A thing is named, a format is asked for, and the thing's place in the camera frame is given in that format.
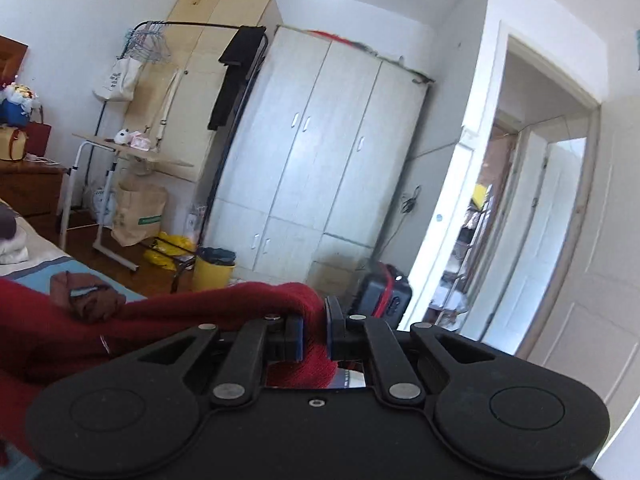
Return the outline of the red knit sweater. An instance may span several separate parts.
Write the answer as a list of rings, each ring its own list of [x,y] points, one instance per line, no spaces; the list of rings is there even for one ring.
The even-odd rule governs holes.
[[[49,296],[17,282],[1,283],[1,439],[23,454],[27,409],[52,382],[105,363],[200,324],[235,332],[252,318],[299,315],[304,320],[302,362],[270,365],[270,387],[326,388],[337,365],[326,350],[326,312],[300,283],[240,283],[188,294],[128,302],[104,320],[85,321]]]

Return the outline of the light blue bed sheet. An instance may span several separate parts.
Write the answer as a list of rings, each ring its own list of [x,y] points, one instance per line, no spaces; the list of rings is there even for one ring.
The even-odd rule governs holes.
[[[20,283],[27,288],[35,290],[36,292],[42,292],[47,295],[50,292],[50,278],[52,278],[54,274],[58,274],[63,271],[92,274],[105,283],[110,284],[114,289],[123,294],[128,302],[144,299],[144,296],[137,292],[133,292],[105,274],[97,270],[90,269],[80,261],[70,257],[60,257],[54,260],[38,263],[36,266],[32,266],[28,269],[15,270],[8,275],[5,275],[4,278],[9,281]]]

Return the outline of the black clothes rack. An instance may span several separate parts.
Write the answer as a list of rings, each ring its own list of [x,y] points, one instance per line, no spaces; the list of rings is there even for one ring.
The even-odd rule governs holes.
[[[184,210],[196,218],[196,244],[204,243],[215,195],[248,94],[269,48],[268,29],[185,21],[147,21],[144,27],[189,27],[198,30],[197,44],[178,64],[145,123],[125,129],[136,140],[149,140],[146,150],[114,139],[84,136],[81,145],[111,155],[104,192],[111,191],[117,163],[137,160],[153,172],[193,184]]]

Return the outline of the metal storage shelf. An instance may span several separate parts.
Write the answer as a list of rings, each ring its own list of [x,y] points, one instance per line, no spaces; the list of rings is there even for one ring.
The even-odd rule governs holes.
[[[440,327],[456,326],[457,318],[468,310],[466,290],[474,272],[474,261],[483,243],[493,203],[492,185],[475,185],[454,249],[442,274],[446,292],[436,321]]]

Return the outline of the cream striped bed cover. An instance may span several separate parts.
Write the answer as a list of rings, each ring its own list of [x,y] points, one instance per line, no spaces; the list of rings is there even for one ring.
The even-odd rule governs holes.
[[[14,221],[14,237],[1,240],[2,278],[17,278],[70,258],[66,252],[38,234],[23,217],[14,214]]]

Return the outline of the yellow plastic bag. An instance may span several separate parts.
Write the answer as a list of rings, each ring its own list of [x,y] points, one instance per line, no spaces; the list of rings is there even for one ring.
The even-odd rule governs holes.
[[[196,246],[189,237],[160,231],[156,237],[143,243],[143,258],[153,266],[175,272],[195,256]]]

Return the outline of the white three-door wardrobe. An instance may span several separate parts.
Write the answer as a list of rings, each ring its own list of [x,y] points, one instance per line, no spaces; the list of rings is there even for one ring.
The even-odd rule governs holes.
[[[205,241],[235,281],[342,294],[380,237],[430,82],[280,27],[224,164]]]

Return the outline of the white room door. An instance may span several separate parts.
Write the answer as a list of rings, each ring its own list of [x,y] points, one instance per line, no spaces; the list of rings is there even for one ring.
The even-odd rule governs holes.
[[[465,337],[573,377],[614,425],[639,397],[639,101],[523,136]]]

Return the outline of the wooden nightstand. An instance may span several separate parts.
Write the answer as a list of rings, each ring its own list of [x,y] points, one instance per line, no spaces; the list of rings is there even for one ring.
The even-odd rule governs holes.
[[[67,170],[35,162],[1,163],[1,199],[36,230],[58,242],[58,201]]]

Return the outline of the dark brown folded blanket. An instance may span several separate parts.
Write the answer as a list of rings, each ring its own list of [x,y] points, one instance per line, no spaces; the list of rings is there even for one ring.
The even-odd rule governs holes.
[[[12,240],[16,230],[17,224],[13,210],[2,204],[0,206],[0,240]]]

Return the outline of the yellow trash bin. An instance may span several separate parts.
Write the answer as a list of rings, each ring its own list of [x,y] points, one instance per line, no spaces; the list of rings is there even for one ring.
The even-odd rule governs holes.
[[[224,248],[200,247],[193,269],[192,290],[222,289],[229,285],[235,268],[235,252]]]

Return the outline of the black and red suitcase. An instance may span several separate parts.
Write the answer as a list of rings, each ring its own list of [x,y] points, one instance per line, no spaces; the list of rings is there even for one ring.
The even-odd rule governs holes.
[[[411,298],[408,278],[391,264],[378,262],[360,281],[348,314],[382,318],[397,328]]]

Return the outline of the wooden bed headboard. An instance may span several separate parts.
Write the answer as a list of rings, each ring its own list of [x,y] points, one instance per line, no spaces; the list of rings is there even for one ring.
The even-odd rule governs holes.
[[[5,36],[0,37],[0,82],[12,84],[21,69],[28,45]]]

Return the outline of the beige tall wardrobe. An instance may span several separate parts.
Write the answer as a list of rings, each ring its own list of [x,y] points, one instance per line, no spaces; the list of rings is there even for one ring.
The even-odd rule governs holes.
[[[207,125],[226,73],[218,58],[237,27],[265,26],[272,35],[282,18],[276,0],[177,0],[168,21],[163,37],[169,58],[145,65],[124,127],[155,138],[164,120],[160,154],[182,164],[156,170],[196,182],[215,139]]]

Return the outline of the brown paper bag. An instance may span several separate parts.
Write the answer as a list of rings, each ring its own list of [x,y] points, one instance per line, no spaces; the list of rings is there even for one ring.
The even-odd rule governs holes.
[[[112,237],[120,246],[157,236],[168,199],[166,188],[128,177],[117,183],[115,197]]]

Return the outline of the white tote bag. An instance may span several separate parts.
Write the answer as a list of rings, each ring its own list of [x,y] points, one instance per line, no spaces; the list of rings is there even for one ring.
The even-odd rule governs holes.
[[[93,88],[93,94],[102,101],[131,102],[143,63],[136,58],[119,58]]]

